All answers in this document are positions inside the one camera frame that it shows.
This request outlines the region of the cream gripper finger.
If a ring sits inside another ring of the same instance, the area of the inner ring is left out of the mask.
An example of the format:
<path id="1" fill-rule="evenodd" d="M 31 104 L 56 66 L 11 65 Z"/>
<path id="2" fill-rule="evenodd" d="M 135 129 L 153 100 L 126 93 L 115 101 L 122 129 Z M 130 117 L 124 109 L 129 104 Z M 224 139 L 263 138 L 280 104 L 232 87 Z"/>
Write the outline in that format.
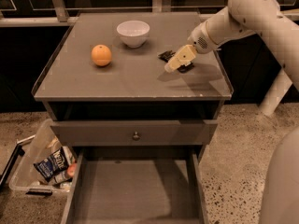
<path id="1" fill-rule="evenodd" d="M 182 62 L 177 58 L 172 58 L 169 62 L 164 66 L 164 70 L 167 73 L 172 73 L 175 70 L 178 70 L 182 66 Z"/>

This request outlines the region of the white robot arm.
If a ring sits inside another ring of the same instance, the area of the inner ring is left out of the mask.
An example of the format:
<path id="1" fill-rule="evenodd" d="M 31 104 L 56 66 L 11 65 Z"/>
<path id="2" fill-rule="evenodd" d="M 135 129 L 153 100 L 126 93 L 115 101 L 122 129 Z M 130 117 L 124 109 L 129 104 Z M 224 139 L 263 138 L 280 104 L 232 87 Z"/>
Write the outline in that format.
<path id="1" fill-rule="evenodd" d="M 299 27 L 280 11 L 277 0 L 228 0 L 228 5 L 191 32 L 188 43 L 168 61 L 173 72 L 222 44 L 255 32 L 291 83 L 299 89 Z M 277 145 L 269 163 L 259 224 L 299 224 L 299 128 Z"/>

